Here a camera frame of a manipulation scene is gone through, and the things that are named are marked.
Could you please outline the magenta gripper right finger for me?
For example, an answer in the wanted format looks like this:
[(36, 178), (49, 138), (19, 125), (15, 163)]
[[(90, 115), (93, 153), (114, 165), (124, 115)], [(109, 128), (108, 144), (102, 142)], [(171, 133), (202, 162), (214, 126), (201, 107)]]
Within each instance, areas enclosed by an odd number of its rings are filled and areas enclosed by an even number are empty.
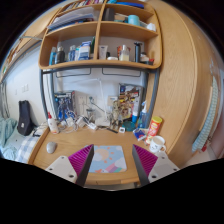
[(138, 145), (133, 145), (132, 156), (141, 186), (146, 186), (179, 170), (164, 151), (153, 154)]

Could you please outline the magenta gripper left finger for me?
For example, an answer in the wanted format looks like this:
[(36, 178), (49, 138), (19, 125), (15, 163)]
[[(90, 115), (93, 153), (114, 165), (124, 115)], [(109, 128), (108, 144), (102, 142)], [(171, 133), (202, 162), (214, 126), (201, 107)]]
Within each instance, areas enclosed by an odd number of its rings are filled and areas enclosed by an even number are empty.
[(87, 145), (74, 154), (58, 157), (46, 171), (66, 179), (79, 186), (84, 186), (94, 156), (94, 145)]

